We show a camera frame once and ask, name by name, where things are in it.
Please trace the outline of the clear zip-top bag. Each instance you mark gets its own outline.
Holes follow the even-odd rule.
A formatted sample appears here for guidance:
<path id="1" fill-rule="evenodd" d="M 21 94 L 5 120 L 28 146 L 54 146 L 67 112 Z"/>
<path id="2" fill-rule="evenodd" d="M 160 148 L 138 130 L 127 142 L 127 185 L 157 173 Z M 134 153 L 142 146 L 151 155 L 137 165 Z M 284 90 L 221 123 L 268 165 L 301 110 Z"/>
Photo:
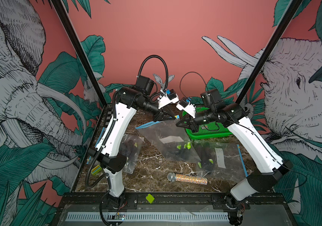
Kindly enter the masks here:
<path id="1" fill-rule="evenodd" d="M 207 160 L 207 165 L 202 169 L 199 168 L 197 163 L 197 176 L 228 180 L 235 183 L 242 181 L 248 176 L 238 144 L 195 140 L 194 149 L 197 145 L 202 145 L 204 151 L 206 146 L 210 146 L 212 148 L 212 158 L 214 162 L 211 164 Z"/>
<path id="2" fill-rule="evenodd" d="M 191 142 L 184 128 L 176 126 L 179 119 L 169 121 L 151 121 L 136 127 L 136 130 L 146 138 L 170 162 L 198 163 L 200 158 L 192 146 L 186 160 L 171 155 L 171 150 L 180 144 Z"/>
<path id="3" fill-rule="evenodd" d="M 123 172 L 132 174 L 136 167 L 137 158 L 141 147 L 144 143 L 144 138 L 137 135 L 124 134 L 121 140 L 119 153 L 127 157 Z"/>

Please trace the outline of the dark purple eggplant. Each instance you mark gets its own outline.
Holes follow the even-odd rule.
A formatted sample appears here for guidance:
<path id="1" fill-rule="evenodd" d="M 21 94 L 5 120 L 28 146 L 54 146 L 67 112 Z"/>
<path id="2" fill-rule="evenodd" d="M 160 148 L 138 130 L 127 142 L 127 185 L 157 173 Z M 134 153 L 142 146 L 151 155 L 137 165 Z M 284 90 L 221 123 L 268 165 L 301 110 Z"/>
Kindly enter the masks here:
<path id="1" fill-rule="evenodd" d="M 206 153 L 205 153 L 202 145 L 197 145 L 195 147 L 195 150 L 200 158 L 200 161 L 198 162 L 198 166 L 200 169 L 202 169 L 203 167 L 205 167 L 207 165 L 208 158 L 206 156 Z"/>

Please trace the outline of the sprinkle-filled cylinder tube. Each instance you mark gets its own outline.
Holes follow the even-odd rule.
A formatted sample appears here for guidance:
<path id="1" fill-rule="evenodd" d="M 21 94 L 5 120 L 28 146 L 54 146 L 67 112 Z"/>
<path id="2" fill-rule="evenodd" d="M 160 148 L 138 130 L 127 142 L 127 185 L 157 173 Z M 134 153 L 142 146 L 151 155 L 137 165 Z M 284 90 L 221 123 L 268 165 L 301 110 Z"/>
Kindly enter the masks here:
<path id="1" fill-rule="evenodd" d="M 192 183 L 192 184 L 198 184 L 198 185 L 207 185 L 208 184 L 207 178 L 176 174 L 173 172 L 170 172 L 167 175 L 167 179 L 170 182 L 185 182 L 185 183 Z"/>

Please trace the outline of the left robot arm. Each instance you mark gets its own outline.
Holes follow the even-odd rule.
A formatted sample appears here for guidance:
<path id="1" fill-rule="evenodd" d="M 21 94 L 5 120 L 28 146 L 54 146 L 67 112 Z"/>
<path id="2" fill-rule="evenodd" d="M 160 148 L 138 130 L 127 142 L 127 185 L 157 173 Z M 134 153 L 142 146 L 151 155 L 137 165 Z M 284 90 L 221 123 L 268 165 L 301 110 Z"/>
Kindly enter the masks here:
<path id="1" fill-rule="evenodd" d="M 153 121 L 174 120 L 169 104 L 175 104 L 179 97 L 174 90 L 162 89 L 157 94 L 151 94 L 153 82 L 144 76 L 139 76 L 135 85 L 122 87 L 116 91 L 112 100 L 112 116 L 102 138 L 96 145 L 92 165 L 99 162 L 104 169 L 103 176 L 107 178 L 108 194 L 120 198 L 125 192 L 122 181 L 122 169 L 127 161 L 126 156 L 119 153 L 123 135 L 136 114 L 141 109 L 153 115 Z"/>

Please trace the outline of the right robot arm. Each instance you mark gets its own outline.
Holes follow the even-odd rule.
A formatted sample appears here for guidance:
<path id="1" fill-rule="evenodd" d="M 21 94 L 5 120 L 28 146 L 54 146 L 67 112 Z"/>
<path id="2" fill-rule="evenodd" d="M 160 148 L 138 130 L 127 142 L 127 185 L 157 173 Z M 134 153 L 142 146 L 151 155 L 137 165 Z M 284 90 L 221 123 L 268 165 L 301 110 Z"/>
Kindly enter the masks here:
<path id="1" fill-rule="evenodd" d="M 255 193 L 266 192 L 292 170 L 292 162 L 283 160 L 267 144 L 238 103 L 226 105 L 217 89 L 202 93 L 201 98 L 207 107 L 202 112 L 197 112 L 186 97 L 178 102 L 177 108 L 187 114 L 176 125 L 197 132 L 201 125 L 221 123 L 238 138 L 257 167 L 255 172 L 230 189 L 225 197 L 226 201 L 237 204 Z"/>

